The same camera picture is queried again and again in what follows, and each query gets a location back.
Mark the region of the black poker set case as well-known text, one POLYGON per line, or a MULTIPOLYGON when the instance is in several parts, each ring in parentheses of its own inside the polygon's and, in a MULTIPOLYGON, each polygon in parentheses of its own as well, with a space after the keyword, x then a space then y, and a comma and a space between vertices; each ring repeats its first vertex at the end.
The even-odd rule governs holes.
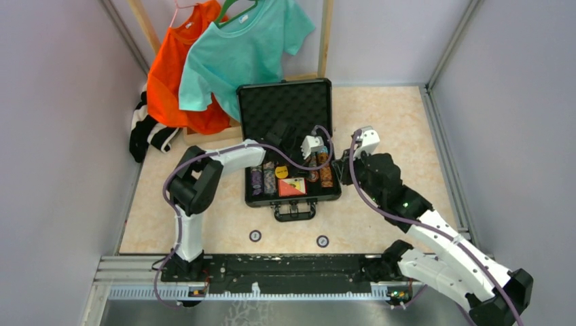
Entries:
POLYGON ((245 170, 245 203, 269 206, 279 222, 305 221, 341 186, 329 152, 332 82, 327 78, 236 89, 244 139, 266 145, 264 161, 245 170))

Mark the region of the yellow round button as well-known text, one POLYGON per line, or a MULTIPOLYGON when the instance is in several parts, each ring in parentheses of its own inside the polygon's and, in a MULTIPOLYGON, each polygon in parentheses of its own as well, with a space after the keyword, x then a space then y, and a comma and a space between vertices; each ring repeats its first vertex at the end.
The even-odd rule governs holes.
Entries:
POLYGON ((274 175, 277 179, 286 179, 289 177, 289 169, 287 166, 277 166, 274 169, 274 175))

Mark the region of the red playing card box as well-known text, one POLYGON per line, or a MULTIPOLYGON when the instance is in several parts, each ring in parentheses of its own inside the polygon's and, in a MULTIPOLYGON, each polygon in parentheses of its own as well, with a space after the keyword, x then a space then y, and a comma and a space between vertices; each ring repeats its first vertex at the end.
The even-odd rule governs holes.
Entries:
POLYGON ((278 180, 278 195, 280 197, 303 196, 306 194, 306 180, 304 178, 278 180))

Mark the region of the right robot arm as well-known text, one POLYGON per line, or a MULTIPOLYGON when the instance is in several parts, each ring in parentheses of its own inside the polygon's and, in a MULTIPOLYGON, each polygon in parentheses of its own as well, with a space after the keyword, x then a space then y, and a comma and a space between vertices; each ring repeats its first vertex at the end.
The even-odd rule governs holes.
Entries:
POLYGON ((427 255, 403 241, 382 254, 391 280, 413 278, 455 302, 474 325, 522 325, 533 277, 497 263, 452 228, 418 192, 405 185, 388 153, 345 150, 332 162, 339 182, 354 185, 361 199, 404 234, 422 242, 427 255))

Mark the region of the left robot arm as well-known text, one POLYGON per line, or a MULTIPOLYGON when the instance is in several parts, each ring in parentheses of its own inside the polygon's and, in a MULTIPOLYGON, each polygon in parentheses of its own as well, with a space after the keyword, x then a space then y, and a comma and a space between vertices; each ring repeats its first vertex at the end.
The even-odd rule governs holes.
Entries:
POLYGON ((172 263, 185 280, 199 279, 204 271, 204 212, 212 205, 221 178, 263 164, 268 150, 293 167, 313 171, 304 162, 324 147, 322 136, 317 134, 322 129, 315 126, 310 135, 295 142, 285 135, 267 134, 264 139, 245 139, 216 150, 189 147, 162 187, 164 200, 175 212, 175 243, 158 269, 172 263))

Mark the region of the tan blue chip row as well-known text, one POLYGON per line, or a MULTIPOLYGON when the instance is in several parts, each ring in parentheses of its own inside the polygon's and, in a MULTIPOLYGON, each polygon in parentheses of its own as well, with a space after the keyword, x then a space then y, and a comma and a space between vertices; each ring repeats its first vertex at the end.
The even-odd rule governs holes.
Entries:
POLYGON ((267 195, 272 195, 276 192, 274 169, 275 169, 274 162, 267 162, 263 164, 264 193, 267 195))

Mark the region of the orange red chip row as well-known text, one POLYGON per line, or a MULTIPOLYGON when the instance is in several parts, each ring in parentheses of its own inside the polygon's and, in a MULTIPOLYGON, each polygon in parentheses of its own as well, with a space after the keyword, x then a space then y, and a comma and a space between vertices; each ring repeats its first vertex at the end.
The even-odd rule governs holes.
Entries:
POLYGON ((326 151, 321 151, 317 154, 319 165, 323 167, 320 169, 321 187, 330 188, 334 186, 334 181, 329 167, 329 154, 326 151))

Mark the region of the purple chip row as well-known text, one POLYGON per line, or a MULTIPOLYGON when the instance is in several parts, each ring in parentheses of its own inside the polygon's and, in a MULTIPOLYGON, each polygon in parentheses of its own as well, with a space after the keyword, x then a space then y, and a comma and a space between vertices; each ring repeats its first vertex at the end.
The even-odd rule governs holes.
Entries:
POLYGON ((262 166, 251 167, 251 188, 253 196, 259 196, 263 193, 264 181, 262 166))

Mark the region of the purple chip on table right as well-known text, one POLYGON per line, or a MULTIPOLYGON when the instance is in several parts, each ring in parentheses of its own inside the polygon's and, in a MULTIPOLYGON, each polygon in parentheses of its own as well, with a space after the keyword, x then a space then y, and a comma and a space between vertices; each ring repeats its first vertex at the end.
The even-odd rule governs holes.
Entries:
POLYGON ((329 239, 325 235, 320 235, 316 239, 316 244, 320 248, 326 248, 329 245, 329 239))

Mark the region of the purple chip on table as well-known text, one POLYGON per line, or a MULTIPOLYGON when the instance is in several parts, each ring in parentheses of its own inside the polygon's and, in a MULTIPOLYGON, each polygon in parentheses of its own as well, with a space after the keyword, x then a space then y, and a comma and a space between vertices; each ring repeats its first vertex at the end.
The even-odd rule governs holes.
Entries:
POLYGON ((316 239, 316 244, 320 248, 326 248, 329 245, 329 239, 325 235, 320 235, 316 239))
POLYGON ((259 230, 253 230, 249 233, 249 240, 251 242, 259 242, 262 239, 262 233, 259 230))

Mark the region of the wooden clothes rack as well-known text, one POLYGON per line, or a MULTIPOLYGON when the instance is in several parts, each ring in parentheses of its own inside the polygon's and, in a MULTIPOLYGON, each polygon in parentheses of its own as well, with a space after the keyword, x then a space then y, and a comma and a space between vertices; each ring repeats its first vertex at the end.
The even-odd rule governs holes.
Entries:
MULTIPOLYGON (((142 30, 148 44, 151 46, 154 54, 157 54, 161 42, 152 21, 144 8, 142 1, 127 0, 127 4, 134 15, 140 29, 142 30)), ((287 81, 304 81, 307 79, 324 78, 327 70, 327 57, 329 53, 329 41, 331 34, 331 22, 333 17, 334 1, 323 1, 322 21, 319 39, 319 55, 317 72, 305 73, 299 75, 290 75, 285 79, 287 81)), ((188 145, 197 145, 199 143, 209 143, 214 141, 224 141, 228 139, 236 139, 242 135, 241 127, 238 124, 231 126, 224 131, 217 134, 203 135, 191 132, 185 129, 183 132, 183 140, 188 145)))

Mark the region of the purple chip on table left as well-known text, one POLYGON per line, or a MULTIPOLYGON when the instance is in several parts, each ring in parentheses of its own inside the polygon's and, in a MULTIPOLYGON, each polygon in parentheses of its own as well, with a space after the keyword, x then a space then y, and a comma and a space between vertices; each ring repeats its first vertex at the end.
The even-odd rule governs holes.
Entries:
POLYGON ((262 239, 262 233, 259 230, 253 230, 249 233, 249 240, 251 242, 259 242, 262 239))

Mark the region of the orange t-shirt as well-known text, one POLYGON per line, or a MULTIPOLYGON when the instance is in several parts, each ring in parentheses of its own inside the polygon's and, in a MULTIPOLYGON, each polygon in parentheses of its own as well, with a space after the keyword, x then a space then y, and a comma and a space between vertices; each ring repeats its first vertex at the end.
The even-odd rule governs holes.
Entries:
POLYGON ((170 26, 147 78, 148 114, 173 128, 189 128, 199 134, 216 134, 230 126, 230 117, 215 98, 204 111, 179 108, 179 86, 185 59, 195 41, 221 11, 217 1, 193 6, 189 18, 180 26, 170 26))

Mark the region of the black white striped garment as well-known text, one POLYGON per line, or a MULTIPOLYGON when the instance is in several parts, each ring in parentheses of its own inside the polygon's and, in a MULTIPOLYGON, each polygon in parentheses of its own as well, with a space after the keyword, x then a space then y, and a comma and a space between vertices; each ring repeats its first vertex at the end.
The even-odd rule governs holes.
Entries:
POLYGON ((179 128, 165 126, 148 114, 147 84, 144 84, 140 100, 132 114, 129 138, 129 152, 132 158, 136 163, 143 163, 150 147, 161 153, 168 153, 179 131, 179 128))

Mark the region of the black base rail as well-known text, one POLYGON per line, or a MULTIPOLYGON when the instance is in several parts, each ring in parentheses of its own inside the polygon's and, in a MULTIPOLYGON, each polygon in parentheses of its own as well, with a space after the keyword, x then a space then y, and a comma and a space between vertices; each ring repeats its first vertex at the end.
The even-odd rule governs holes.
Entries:
POLYGON ((408 280, 380 254, 202 254, 190 263, 173 256, 160 279, 206 283, 210 294, 249 293, 257 284, 273 295, 369 293, 373 283, 408 280))

